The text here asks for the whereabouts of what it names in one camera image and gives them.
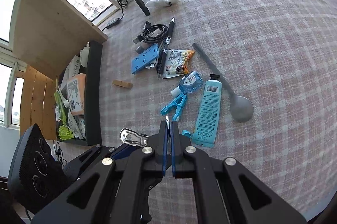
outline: teal tube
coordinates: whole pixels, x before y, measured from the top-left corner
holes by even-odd
[[[210,77],[205,84],[192,143],[212,148],[219,123],[222,84],[219,75]]]

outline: spoon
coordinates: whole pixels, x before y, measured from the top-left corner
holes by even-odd
[[[225,87],[228,94],[230,95],[230,113],[232,117],[238,122],[246,122],[250,120],[254,113],[254,107],[251,101],[241,95],[237,95],[233,89],[230,87],[228,82],[225,80],[223,75],[220,73],[215,64],[209,59],[206,53],[199,47],[198,44],[193,43],[192,46],[199,53],[201,58],[207,63],[208,67],[213,71],[213,73],[220,76],[219,81],[222,86]]]

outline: silver bolt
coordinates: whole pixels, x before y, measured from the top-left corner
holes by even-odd
[[[185,148],[185,151],[188,153],[194,153],[196,151],[196,148],[194,146],[187,146]]]
[[[235,165],[236,160],[235,160],[234,158],[226,158],[226,159],[225,159],[225,163],[226,163],[227,165],[233,166],[233,165]]]
[[[146,146],[142,149],[143,153],[152,153],[153,149],[149,146]]]
[[[103,158],[102,159],[102,164],[105,165],[105,166],[111,165],[112,162],[113,162],[112,158]]]

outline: black pen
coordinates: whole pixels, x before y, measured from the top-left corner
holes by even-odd
[[[171,19],[170,24],[168,26],[167,37],[166,37],[166,39],[164,41],[164,48],[163,48],[163,51],[161,53],[161,57],[159,59],[158,69],[157,69],[158,78],[161,78],[161,75],[164,73],[166,56],[167,56],[168,48],[170,46],[170,41],[171,41],[171,37],[172,37],[172,33],[173,33],[173,28],[174,28],[174,17]]]

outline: speaker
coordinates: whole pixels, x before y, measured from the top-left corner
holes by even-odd
[[[68,187],[62,167],[53,158],[37,124],[20,138],[7,184],[12,196],[34,214]]]

